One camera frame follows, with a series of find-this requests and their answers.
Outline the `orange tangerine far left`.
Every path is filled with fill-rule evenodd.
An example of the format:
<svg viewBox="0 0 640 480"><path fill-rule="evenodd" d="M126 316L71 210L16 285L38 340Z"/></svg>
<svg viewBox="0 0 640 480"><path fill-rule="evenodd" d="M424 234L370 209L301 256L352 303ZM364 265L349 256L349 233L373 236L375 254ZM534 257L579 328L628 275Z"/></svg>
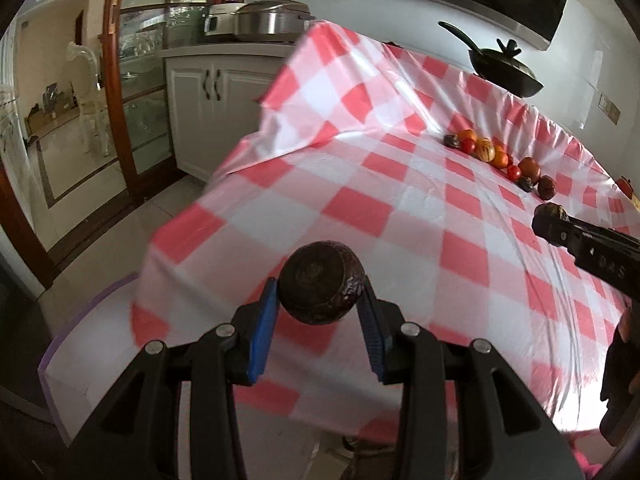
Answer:
<svg viewBox="0 0 640 480"><path fill-rule="evenodd" d="M477 141L477 134L472 129L464 129L462 131L459 131L457 133L457 137L458 137L460 142L462 142L463 140L466 140L466 139L471 139L474 142Z"/></svg>

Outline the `wall power socket right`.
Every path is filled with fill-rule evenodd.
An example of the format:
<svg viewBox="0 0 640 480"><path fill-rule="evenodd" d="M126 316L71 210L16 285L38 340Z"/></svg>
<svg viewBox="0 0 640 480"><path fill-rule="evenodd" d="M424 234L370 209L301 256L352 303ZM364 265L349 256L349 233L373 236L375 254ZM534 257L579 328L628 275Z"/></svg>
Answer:
<svg viewBox="0 0 640 480"><path fill-rule="evenodd" d="M620 109L604 93L600 94L598 107L614 125L618 125L618 122L620 121Z"/></svg>

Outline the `white rice cooker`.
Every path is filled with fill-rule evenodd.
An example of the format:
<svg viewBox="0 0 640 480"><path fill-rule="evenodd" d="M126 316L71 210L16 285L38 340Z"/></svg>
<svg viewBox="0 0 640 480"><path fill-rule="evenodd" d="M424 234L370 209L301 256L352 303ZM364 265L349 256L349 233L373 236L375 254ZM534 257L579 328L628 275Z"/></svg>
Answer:
<svg viewBox="0 0 640 480"><path fill-rule="evenodd" d="M236 12L245 2L224 2L209 7L204 21L204 38L206 40L223 40L234 37Z"/></svg>

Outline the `dark red passion fruit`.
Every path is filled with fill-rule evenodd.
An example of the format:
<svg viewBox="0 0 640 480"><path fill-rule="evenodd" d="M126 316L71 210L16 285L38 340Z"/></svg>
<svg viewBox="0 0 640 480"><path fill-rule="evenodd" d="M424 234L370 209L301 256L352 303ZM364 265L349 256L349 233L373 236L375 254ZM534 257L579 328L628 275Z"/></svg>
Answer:
<svg viewBox="0 0 640 480"><path fill-rule="evenodd" d="M542 200L551 200L556 194L556 182L549 176L541 176L537 182L537 194Z"/></svg>

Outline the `large reddish brown fruit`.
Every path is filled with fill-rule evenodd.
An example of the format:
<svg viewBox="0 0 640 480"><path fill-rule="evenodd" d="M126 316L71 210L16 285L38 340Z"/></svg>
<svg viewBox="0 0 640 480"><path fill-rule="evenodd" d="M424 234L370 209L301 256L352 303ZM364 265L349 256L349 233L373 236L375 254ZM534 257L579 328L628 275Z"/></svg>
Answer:
<svg viewBox="0 0 640 480"><path fill-rule="evenodd" d="M533 157L525 157L518 163L518 168L521 170L521 176L532 180L533 184L536 184L541 177L541 168Z"/></svg>

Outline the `small dark striped fruit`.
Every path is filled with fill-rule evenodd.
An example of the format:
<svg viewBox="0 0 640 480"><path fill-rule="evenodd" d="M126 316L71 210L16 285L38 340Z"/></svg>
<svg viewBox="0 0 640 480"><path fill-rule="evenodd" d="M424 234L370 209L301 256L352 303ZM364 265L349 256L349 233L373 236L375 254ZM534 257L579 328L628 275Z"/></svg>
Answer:
<svg viewBox="0 0 640 480"><path fill-rule="evenodd" d="M460 148L460 140L455 133L446 134L442 139L442 142L444 142L447 148L454 148L455 150Z"/></svg>

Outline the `red tomato front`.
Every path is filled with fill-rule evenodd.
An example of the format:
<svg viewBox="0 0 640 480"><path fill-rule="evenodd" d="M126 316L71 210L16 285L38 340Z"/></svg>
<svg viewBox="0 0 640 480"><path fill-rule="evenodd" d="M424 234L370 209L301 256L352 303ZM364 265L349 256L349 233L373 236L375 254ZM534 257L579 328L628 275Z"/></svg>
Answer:
<svg viewBox="0 0 640 480"><path fill-rule="evenodd" d="M522 176L522 172L519 166L511 165L506 168L506 175L512 182L518 182L518 179Z"/></svg>

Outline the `red tomato left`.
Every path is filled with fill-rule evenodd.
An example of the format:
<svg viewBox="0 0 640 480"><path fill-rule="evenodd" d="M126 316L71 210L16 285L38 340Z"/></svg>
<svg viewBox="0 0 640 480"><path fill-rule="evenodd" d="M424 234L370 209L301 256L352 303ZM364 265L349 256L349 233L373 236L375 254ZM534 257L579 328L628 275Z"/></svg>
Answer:
<svg viewBox="0 0 640 480"><path fill-rule="evenodd" d="M473 138L465 138L460 141L460 150L465 154L474 154L476 150L476 141Z"/></svg>

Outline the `black wok pan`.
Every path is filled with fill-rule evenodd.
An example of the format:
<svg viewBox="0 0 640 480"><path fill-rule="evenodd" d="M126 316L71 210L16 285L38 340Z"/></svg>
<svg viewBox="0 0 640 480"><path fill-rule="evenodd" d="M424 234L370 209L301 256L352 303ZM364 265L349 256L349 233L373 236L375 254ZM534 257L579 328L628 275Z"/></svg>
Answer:
<svg viewBox="0 0 640 480"><path fill-rule="evenodd" d="M478 76L523 99L536 96L544 88L533 71L516 58L522 50L515 40L504 44L497 39L498 50L481 49L457 26L444 21L438 24L469 48L469 58Z"/></svg>

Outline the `yellow striped melon back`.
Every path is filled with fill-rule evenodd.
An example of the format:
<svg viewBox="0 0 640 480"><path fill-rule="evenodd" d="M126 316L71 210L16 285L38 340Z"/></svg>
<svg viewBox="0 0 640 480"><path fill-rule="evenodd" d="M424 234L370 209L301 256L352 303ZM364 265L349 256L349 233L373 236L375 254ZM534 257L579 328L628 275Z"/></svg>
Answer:
<svg viewBox="0 0 640 480"><path fill-rule="evenodd" d="M478 138L477 145L490 145L493 146L494 144L492 143L491 139L489 139L487 136L484 136L484 138Z"/></svg>

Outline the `red white checkered tablecloth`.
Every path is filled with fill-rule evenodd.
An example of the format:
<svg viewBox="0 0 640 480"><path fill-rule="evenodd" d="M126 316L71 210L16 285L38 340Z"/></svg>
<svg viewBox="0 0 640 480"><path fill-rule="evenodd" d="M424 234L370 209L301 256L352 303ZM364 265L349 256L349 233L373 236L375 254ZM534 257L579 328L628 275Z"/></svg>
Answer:
<svg viewBox="0 0 640 480"><path fill-rule="evenodd" d="M454 66L331 22L308 30L262 122L151 240L137 344L184 344L256 300L297 248L352 248L378 297L456 344L489 340L563 431L596 429L625 298L530 227L538 196L447 148L472 129L555 180L574 217L637 235L638 210L580 141Z"/></svg>

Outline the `dark brown passion fruit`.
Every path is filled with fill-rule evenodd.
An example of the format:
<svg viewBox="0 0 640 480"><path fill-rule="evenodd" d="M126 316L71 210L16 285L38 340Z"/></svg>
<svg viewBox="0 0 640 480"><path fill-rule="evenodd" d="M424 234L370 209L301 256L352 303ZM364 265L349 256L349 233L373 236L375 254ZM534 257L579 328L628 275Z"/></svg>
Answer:
<svg viewBox="0 0 640 480"><path fill-rule="evenodd" d="M298 248L285 261L277 280L280 305L307 325L338 321L357 303L366 274L345 244L322 240Z"/></svg>

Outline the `wooden glass door frame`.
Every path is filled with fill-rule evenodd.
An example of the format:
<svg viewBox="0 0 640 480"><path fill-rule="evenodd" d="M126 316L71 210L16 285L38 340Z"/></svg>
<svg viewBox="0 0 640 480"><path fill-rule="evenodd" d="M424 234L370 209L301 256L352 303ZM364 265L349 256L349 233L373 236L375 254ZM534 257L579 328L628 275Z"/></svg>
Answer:
<svg viewBox="0 0 640 480"><path fill-rule="evenodd" d="M179 174L164 53L204 44L212 7L240 1L105 0L101 44L108 119L135 204L174 183Z"/></svg>

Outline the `small dark purple fruit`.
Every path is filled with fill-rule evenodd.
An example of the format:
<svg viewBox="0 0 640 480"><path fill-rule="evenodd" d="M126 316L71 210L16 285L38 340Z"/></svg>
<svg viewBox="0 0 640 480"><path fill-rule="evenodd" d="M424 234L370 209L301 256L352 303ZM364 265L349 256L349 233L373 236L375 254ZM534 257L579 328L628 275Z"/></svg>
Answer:
<svg viewBox="0 0 640 480"><path fill-rule="evenodd" d="M518 179L518 187L526 193L531 193L533 192L535 185L530 177L520 177Z"/></svg>

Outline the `orange tangerine front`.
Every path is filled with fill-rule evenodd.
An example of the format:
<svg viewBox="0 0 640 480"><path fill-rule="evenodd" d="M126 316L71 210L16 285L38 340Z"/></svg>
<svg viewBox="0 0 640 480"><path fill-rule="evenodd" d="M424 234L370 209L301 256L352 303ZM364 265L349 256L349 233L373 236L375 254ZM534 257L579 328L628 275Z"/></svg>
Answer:
<svg viewBox="0 0 640 480"><path fill-rule="evenodd" d="M495 151L495 156L490 164L498 170L506 169L511 165L510 156L504 151Z"/></svg>

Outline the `yellow striped melon front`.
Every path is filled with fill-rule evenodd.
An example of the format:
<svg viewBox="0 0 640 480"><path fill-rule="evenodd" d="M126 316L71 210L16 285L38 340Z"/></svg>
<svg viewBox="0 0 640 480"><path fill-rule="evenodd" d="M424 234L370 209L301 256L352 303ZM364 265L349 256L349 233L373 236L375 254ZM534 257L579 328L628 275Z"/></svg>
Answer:
<svg viewBox="0 0 640 480"><path fill-rule="evenodd" d="M477 145L475 155L482 162L491 162L495 156L495 148L490 145Z"/></svg>

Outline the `yellow striped melon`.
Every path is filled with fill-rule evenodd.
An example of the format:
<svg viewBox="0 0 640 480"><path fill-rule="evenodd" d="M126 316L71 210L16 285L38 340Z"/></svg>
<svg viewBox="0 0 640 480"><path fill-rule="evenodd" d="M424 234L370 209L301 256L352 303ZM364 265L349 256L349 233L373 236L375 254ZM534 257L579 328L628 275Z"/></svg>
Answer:
<svg viewBox="0 0 640 480"><path fill-rule="evenodd" d="M492 143L491 139L489 139L487 136L484 136L484 138L478 138L477 145L490 145L493 146L494 144Z"/></svg>
<svg viewBox="0 0 640 480"><path fill-rule="evenodd" d="M491 162L495 156L495 148L490 145L477 145L475 155L482 162Z"/></svg>

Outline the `white kitchen cabinet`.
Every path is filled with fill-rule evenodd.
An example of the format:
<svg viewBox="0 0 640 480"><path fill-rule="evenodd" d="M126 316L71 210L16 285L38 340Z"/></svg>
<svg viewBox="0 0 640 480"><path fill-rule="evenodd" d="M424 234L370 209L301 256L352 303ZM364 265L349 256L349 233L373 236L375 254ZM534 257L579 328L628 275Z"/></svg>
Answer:
<svg viewBox="0 0 640 480"><path fill-rule="evenodd" d="M177 167L203 182L259 129L260 98L292 44L200 44L163 50Z"/></svg>

